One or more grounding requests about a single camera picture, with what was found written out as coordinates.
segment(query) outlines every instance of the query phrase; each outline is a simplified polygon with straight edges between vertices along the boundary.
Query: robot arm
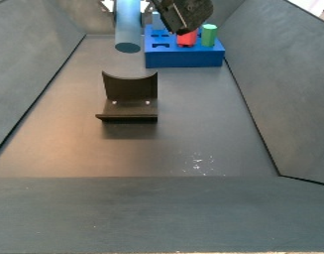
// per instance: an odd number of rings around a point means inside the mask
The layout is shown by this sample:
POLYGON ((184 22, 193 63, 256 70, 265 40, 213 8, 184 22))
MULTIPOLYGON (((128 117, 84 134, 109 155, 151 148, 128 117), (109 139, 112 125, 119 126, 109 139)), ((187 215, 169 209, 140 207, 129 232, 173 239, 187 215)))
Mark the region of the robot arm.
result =
POLYGON ((195 31, 213 13, 211 0, 151 0, 168 31, 184 35, 195 31))

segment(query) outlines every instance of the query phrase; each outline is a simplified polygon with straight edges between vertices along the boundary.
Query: table surface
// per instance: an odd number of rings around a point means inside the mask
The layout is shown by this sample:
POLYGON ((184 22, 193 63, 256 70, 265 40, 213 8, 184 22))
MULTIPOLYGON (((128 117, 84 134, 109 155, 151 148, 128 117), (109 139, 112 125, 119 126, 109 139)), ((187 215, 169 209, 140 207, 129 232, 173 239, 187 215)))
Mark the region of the table surface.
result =
POLYGON ((223 67, 144 68, 112 36, 88 36, 0 150, 0 177, 276 177, 223 67), (104 124, 101 71, 159 71, 159 122, 104 124))

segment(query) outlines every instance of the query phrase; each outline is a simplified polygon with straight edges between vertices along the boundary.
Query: gray floor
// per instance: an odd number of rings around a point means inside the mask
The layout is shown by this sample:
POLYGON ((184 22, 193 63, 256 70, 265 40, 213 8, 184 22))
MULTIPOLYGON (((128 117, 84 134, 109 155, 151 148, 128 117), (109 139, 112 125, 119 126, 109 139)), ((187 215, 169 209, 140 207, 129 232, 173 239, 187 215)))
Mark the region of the gray floor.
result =
POLYGON ((0 253, 324 251, 324 187, 283 178, 0 179, 0 253))
POLYGON ((0 177, 276 177, 229 70, 160 68, 157 124, 103 124, 100 72, 143 76, 143 53, 88 36, 0 150, 0 177))
POLYGON ((0 253, 324 251, 324 187, 276 176, 225 66, 159 69, 157 124, 95 118, 100 71, 152 71, 112 43, 87 37, 0 150, 0 253))

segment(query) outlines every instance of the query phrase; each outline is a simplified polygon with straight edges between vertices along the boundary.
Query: blue block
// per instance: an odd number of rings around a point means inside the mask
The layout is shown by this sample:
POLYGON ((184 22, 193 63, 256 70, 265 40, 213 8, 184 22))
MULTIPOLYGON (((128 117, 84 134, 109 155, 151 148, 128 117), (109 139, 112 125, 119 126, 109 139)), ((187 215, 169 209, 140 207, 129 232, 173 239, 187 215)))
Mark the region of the blue block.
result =
POLYGON ((221 66, 225 49, 220 41, 215 40, 213 47, 201 46, 201 38, 192 48, 180 48, 176 36, 167 30, 152 30, 147 25, 144 29, 145 67, 205 67, 221 66))

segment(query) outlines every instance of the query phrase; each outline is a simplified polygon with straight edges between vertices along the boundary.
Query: gray wall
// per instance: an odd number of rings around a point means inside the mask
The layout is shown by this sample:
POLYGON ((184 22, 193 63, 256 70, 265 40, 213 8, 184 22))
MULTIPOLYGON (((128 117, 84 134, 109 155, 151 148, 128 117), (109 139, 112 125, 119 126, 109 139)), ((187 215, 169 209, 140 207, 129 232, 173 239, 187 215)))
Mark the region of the gray wall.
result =
POLYGON ((324 22, 283 0, 245 0, 220 38, 280 173, 324 183, 324 22))
POLYGON ((83 35, 55 1, 0 3, 0 144, 83 35))
MULTIPOLYGON (((209 21, 220 26, 243 1, 213 0, 215 12, 209 21)), ((97 0, 57 0, 57 2, 88 34, 113 34, 111 18, 101 13, 97 0)))

